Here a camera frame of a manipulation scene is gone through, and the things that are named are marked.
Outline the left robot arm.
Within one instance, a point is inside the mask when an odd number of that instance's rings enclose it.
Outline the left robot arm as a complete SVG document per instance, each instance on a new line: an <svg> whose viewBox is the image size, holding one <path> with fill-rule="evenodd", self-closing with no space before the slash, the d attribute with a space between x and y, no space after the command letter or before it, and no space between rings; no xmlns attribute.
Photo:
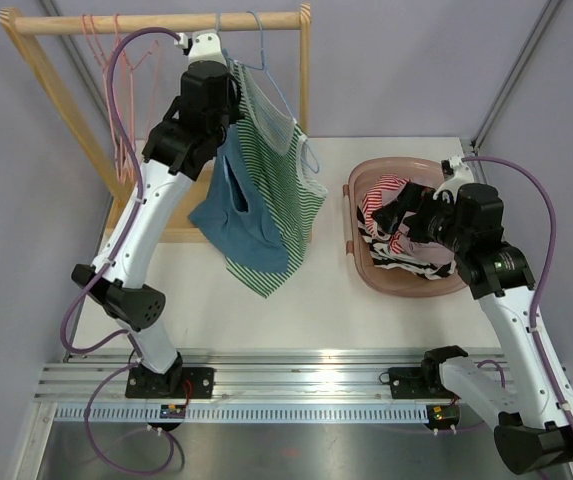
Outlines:
<svg viewBox="0 0 573 480"><path fill-rule="evenodd" d="M129 398L170 398L187 391L181 354L161 320L165 295L145 280L175 206L239 119L240 98L225 64L197 61L187 68L179 95L149 134L136 186L105 249L72 272L73 281L128 333L140 355L129 373Z"/></svg>

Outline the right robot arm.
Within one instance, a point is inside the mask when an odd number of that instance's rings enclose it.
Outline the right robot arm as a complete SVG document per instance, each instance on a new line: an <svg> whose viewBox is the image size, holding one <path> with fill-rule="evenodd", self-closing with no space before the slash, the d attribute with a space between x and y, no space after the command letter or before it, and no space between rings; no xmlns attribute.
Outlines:
<svg viewBox="0 0 573 480"><path fill-rule="evenodd" d="M426 352L422 389L462 399L492 430L498 454L516 475L573 462L573 389L555 354L524 254L503 238L504 205L489 185L454 193L408 183L372 218L392 234L450 250L457 273L490 321L512 376L509 393L458 346Z"/></svg>

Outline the black white striped tank top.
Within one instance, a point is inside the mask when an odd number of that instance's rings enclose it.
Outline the black white striped tank top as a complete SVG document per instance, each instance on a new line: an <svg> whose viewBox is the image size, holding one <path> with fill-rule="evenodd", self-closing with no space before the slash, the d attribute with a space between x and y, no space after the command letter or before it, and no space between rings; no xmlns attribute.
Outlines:
<svg viewBox="0 0 573 480"><path fill-rule="evenodd" d="M357 219L358 232L361 235L363 241L368 246L370 256L372 258L372 261L373 261L373 264L375 267L385 269L385 270L401 269L401 270L410 272L419 278L430 280L430 281L446 279L455 273L456 265L455 265L454 272L452 274L448 274L444 270L438 270L437 272L430 270L430 269L424 270L423 268L421 268L420 266L418 266L416 264L400 260L394 254L390 254L387 250L384 250L384 249L380 250L375 243L368 242L362 236L360 229L359 229L357 210L356 210L356 219Z"/></svg>

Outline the blue tank top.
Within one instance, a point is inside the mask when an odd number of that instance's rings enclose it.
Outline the blue tank top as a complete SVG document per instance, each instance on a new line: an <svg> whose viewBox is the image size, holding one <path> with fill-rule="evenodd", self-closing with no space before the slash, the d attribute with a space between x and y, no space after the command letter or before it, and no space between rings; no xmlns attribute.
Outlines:
<svg viewBox="0 0 573 480"><path fill-rule="evenodd" d="M261 273L287 270L287 250L247 171L235 125L217 150L206 198L189 220L228 260Z"/></svg>

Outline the red white striped tank top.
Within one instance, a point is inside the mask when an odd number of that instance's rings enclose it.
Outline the red white striped tank top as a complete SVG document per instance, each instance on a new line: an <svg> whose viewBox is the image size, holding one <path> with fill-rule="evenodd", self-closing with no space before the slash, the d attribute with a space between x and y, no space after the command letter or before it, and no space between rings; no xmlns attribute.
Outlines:
<svg viewBox="0 0 573 480"><path fill-rule="evenodd" d="M403 254L404 235L397 231L386 234L372 218L372 214L394 201L401 193L408 179L394 174L382 175L375 184L363 195L358 205L357 217L362 236L370 243L375 243L380 250L387 250L390 254Z"/></svg>

